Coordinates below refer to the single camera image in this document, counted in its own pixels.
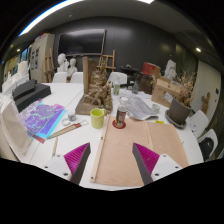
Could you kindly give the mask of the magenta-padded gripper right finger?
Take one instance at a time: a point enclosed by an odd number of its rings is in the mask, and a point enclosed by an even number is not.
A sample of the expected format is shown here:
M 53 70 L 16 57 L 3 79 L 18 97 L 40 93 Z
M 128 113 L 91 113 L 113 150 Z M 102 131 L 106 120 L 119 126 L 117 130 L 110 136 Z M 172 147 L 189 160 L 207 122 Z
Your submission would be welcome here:
M 132 153 L 145 185 L 182 169 L 169 155 L 159 155 L 137 143 L 133 144 Z

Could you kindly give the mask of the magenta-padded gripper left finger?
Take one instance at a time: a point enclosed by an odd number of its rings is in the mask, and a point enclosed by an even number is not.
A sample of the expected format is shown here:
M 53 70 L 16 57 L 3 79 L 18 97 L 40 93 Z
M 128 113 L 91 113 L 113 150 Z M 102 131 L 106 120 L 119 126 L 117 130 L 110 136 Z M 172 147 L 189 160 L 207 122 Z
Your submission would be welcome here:
M 43 169 L 78 185 L 90 152 L 90 144 L 85 143 L 65 155 L 57 154 L 53 156 L 43 166 Z

